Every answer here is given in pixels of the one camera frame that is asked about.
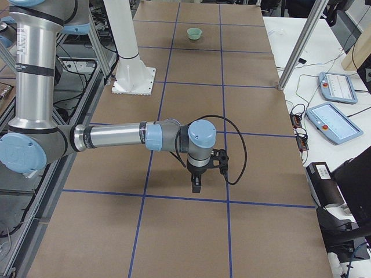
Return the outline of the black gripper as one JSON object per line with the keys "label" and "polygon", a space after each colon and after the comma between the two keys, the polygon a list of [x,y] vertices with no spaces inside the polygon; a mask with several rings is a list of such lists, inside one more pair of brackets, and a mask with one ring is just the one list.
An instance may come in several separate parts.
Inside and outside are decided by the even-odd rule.
{"label": "black gripper", "polygon": [[201,192],[201,175],[207,171],[207,169],[213,168],[213,162],[210,160],[207,164],[203,166],[196,166],[191,163],[190,160],[187,159],[187,170],[191,173],[191,181],[192,181],[192,192],[193,193],[200,193]]}

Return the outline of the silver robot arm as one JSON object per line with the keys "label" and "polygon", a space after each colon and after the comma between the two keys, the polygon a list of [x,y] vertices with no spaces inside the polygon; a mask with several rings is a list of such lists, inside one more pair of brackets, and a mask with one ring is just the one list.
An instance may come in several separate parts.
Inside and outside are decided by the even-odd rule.
{"label": "silver robot arm", "polygon": [[25,174],[74,152],[143,144],[152,151],[187,155],[192,190],[214,168],[218,150],[215,126],[198,119],[189,125],[167,119],[111,126],[58,125],[52,119],[56,36],[90,29],[88,1],[11,1],[17,24],[16,108],[1,137],[1,162]]}

